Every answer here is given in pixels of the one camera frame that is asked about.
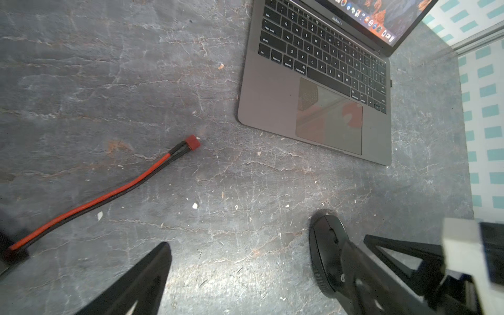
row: laptop screen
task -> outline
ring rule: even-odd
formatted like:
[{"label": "laptop screen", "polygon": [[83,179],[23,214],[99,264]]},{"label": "laptop screen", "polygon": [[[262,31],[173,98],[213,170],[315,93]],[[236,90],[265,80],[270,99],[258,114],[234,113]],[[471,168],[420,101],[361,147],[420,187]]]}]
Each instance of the laptop screen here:
[{"label": "laptop screen", "polygon": [[343,11],[390,46],[415,23],[432,0],[316,0]]}]

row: laptop trackpad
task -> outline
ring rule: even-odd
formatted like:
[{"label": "laptop trackpad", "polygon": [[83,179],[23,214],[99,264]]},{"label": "laptop trackpad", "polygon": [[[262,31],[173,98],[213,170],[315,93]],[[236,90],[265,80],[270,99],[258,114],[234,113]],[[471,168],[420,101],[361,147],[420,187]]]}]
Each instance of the laptop trackpad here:
[{"label": "laptop trackpad", "polygon": [[296,135],[361,155],[362,105],[300,78]]}]

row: laptop keyboard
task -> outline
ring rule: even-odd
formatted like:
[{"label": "laptop keyboard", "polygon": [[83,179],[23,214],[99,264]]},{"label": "laptop keyboard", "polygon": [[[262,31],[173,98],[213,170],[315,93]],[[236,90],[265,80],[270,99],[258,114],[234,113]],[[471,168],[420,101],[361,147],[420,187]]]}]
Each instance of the laptop keyboard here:
[{"label": "laptop keyboard", "polygon": [[387,65],[287,0],[266,0],[259,54],[387,113]]}]

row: mouse scroll wheel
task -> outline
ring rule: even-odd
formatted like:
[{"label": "mouse scroll wheel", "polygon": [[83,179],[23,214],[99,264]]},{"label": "mouse scroll wheel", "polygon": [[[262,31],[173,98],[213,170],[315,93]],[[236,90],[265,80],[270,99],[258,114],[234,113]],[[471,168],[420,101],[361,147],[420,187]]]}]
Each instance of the mouse scroll wheel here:
[{"label": "mouse scroll wheel", "polygon": [[333,229],[329,229],[329,231],[333,234],[334,236],[334,244],[338,243],[338,238],[336,237],[336,232]]}]

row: black wire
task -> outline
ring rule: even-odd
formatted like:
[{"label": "black wire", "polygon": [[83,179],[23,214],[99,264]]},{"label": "black wire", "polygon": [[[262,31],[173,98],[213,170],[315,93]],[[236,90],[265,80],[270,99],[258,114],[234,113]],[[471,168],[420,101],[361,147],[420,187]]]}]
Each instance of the black wire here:
[{"label": "black wire", "polygon": [[139,182],[137,182],[136,184],[134,184],[133,186],[131,186],[130,188],[120,192],[120,193],[117,193],[116,195],[114,196],[111,196],[107,199],[105,199],[104,201],[102,202],[99,202],[97,203],[96,205],[94,206],[91,206],[87,209],[84,209],[72,216],[69,216],[68,218],[66,219],[63,219],[61,221],[59,221],[58,223],[55,223],[54,225],[52,225],[50,228],[48,228],[47,230],[43,231],[40,235],[36,236],[35,238],[33,238],[31,241],[27,242],[26,244],[24,244],[23,246],[19,247],[16,251],[21,251],[23,249],[26,249],[28,246],[30,246],[31,244],[33,244],[34,242],[38,241],[39,239],[41,239],[44,235],[46,235],[47,233],[51,232],[51,231],[54,231],[55,229],[57,229],[58,227],[62,226],[63,224],[67,223],[67,222],[70,222],[72,221],[73,219],[77,218],[77,217],[80,217],[81,215],[85,214],[85,213],[88,213],[96,208],[99,208],[109,202],[111,202],[112,200],[115,200],[127,193],[129,193],[130,191],[132,191],[133,189],[137,188],[138,186],[140,186],[141,184],[145,183],[148,179],[150,179],[152,176],[154,176],[157,172],[159,172],[160,170],[162,170],[163,168],[165,168],[166,166],[168,166],[171,162],[175,161],[176,159],[180,158],[182,155],[188,153],[191,151],[191,149],[186,145],[185,147],[183,147],[184,145],[186,144],[185,141],[182,141],[181,143],[177,144],[175,147],[173,147],[173,149],[171,149],[169,151],[169,153],[171,154],[171,156],[169,157],[168,160],[166,160],[163,164],[159,165],[158,168],[156,168],[155,170],[152,171],[152,173],[150,173],[149,175],[145,176],[144,179],[140,180]]}]

